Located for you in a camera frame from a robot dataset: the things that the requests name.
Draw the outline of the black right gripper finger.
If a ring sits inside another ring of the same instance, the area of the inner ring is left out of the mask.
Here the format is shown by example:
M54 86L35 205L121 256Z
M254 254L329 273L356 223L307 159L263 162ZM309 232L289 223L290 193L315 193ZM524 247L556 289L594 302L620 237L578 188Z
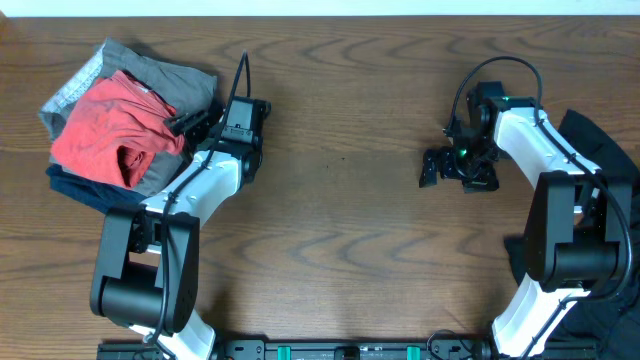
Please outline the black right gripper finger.
M423 155L419 187L426 188L437 184L439 151L427 149Z
M499 181L496 179L488 181L464 180L462 185L465 193L493 192L499 189Z

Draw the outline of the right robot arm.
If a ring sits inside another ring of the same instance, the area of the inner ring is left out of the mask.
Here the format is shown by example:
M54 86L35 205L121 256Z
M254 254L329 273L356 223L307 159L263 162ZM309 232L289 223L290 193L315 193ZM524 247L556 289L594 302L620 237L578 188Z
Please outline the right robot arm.
M480 82L466 101L469 126L453 119L445 130L450 145L425 151L419 185L454 179L466 192L495 191L501 156L531 183L524 276L474 356L532 358L574 304L611 298L628 282L631 184L584 158L549 123L538 99L510 97L501 83Z

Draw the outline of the red printed t-shirt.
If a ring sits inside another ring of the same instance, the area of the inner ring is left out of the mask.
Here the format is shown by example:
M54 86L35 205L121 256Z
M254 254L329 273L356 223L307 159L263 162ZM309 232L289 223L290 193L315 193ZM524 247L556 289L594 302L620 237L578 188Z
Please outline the red printed t-shirt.
M165 125L175 114L154 91L118 70L77 101L51 155L79 176L131 190L157 154L182 152L185 138Z

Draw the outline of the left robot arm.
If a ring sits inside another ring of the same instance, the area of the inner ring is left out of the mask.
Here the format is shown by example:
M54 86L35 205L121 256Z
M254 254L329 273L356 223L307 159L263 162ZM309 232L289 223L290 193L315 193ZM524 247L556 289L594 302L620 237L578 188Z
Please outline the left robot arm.
M235 97L191 164L158 194L106 214L90 308L140 343L99 345L100 359L214 359L216 332L195 309L199 237L216 209L254 180L262 163L267 101Z

